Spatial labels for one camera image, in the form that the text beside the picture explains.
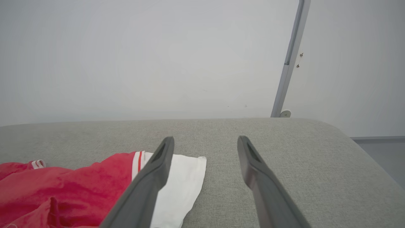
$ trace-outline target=folded fabric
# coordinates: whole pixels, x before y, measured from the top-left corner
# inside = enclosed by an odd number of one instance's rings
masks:
[[[132,179],[153,153],[136,152],[132,163]],[[179,228],[200,194],[207,159],[173,155],[166,185],[159,191],[151,228]]]
[[[42,160],[27,164],[0,164],[0,227],[99,226],[151,155],[145,152],[115,154],[101,163],[77,170],[46,168]],[[196,167],[191,168],[186,162],[197,158],[183,157],[185,156],[173,156],[166,184],[169,188],[162,191],[165,186],[159,192],[156,202],[152,219],[155,227],[180,227],[181,224],[177,225],[178,221],[182,221],[191,209],[201,190],[206,160],[203,163],[196,162]],[[177,179],[178,172],[174,171],[177,170],[174,167],[183,167],[190,171],[189,175],[196,177],[179,175]],[[171,191],[174,188],[170,187],[173,181],[175,185],[183,186],[182,192],[191,197],[179,199],[184,202],[173,203],[170,209],[166,204],[171,199],[166,198],[173,197]],[[172,220],[166,217],[170,210],[173,213]]]

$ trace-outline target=red cloth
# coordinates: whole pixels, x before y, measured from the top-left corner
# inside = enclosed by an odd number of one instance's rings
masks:
[[[0,164],[0,227],[99,226],[132,180],[134,153],[77,170]]]

